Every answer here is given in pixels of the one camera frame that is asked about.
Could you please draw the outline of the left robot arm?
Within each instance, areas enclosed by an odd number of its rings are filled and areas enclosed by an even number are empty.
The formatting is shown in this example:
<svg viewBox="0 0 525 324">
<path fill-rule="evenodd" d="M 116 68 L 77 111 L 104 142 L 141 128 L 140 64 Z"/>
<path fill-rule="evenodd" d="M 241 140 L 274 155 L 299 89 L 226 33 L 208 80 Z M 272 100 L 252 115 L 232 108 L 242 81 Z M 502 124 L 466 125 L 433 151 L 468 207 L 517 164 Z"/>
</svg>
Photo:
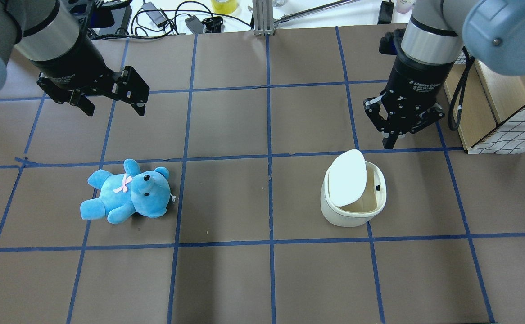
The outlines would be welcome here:
<svg viewBox="0 0 525 324">
<path fill-rule="evenodd" d="M 128 0 L 0 0 L 0 91 L 16 50 L 38 68 L 38 86 L 57 104 L 92 116 L 95 105 L 88 97 L 102 95 L 143 116 L 148 84 L 134 67 L 110 69 L 90 33 L 112 26 L 112 12 L 129 5 Z"/>
</svg>

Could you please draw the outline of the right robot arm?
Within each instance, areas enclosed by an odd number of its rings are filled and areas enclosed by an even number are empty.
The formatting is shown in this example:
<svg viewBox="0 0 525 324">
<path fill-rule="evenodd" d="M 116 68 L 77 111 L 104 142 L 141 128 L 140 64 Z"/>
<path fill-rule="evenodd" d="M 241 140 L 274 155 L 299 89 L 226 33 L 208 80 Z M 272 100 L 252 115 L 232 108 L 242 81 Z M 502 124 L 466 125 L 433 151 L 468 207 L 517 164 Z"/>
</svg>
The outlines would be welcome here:
<svg viewBox="0 0 525 324">
<path fill-rule="evenodd" d="M 394 66 L 380 95 L 363 101 L 386 149 L 444 116 L 456 131 L 476 61 L 525 75 L 525 0 L 419 0 L 413 10 L 405 28 L 380 39 Z"/>
</svg>

